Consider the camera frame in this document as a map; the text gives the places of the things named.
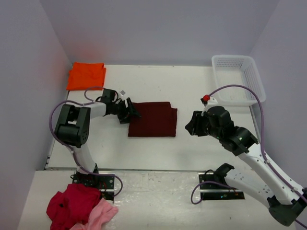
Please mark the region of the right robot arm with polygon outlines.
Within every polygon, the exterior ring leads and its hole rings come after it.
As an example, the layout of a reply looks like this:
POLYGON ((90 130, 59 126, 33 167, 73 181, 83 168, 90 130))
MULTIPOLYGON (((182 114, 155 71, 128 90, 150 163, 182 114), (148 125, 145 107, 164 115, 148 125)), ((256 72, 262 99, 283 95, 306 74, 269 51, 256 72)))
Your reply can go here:
POLYGON ((280 224, 290 226, 307 207, 307 190, 277 166, 261 151, 257 138, 246 128, 234 124, 230 113, 222 106, 207 111, 194 111, 185 129, 192 136, 211 136, 224 149, 244 161, 261 182, 240 173, 234 166, 224 163, 213 172, 213 179, 200 182, 238 189, 262 203, 280 224))

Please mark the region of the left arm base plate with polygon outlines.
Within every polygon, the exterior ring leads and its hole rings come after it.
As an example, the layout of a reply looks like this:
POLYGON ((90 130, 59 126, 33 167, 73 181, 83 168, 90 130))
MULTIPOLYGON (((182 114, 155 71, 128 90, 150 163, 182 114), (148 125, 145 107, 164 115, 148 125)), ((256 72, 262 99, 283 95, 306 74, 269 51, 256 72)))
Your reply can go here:
POLYGON ((75 172, 70 176, 74 184, 83 184, 101 191, 100 198, 114 201, 114 181, 115 177, 96 176, 92 174, 82 174, 75 172))

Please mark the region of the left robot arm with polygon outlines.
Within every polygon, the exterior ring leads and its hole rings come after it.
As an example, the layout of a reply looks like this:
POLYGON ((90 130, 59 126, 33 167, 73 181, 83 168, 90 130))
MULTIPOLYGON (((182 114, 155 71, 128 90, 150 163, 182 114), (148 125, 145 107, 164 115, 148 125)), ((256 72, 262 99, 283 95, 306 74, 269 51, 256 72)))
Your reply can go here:
POLYGON ((128 124, 132 118, 141 117, 141 114, 129 97, 122 98, 122 94, 112 89, 98 87, 102 95, 95 100, 88 98, 86 93, 95 88, 85 90, 84 96, 89 101, 87 103, 65 100, 56 105, 49 115, 49 129, 54 139, 73 156, 77 172, 102 176, 96 171, 96 163, 87 146, 91 120, 115 115, 120 124, 128 124))

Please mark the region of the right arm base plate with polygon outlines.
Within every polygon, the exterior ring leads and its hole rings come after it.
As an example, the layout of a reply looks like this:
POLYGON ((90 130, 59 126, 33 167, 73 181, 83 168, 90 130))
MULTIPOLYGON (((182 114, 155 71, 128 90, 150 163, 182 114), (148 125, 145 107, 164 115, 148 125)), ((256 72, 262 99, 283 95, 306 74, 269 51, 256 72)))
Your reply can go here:
MULTIPOLYGON (((225 184, 222 180, 214 176, 213 171, 200 173, 199 182, 213 181, 225 184)), ((240 190, 233 190, 218 184, 203 184, 200 186, 200 195, 203 201, 207 200, 244 200, 244 193, 240 190)))

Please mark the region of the dark red t-shirt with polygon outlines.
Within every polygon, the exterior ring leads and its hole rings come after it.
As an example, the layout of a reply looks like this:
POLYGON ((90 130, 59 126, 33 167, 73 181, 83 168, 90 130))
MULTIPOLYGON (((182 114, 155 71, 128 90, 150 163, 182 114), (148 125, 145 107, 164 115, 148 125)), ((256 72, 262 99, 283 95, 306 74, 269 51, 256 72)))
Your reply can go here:
POLYGON ((174 138, 177 128, 177 109, 170 102, 134 103, 140 117, 132 117, 130 138, 174 138))

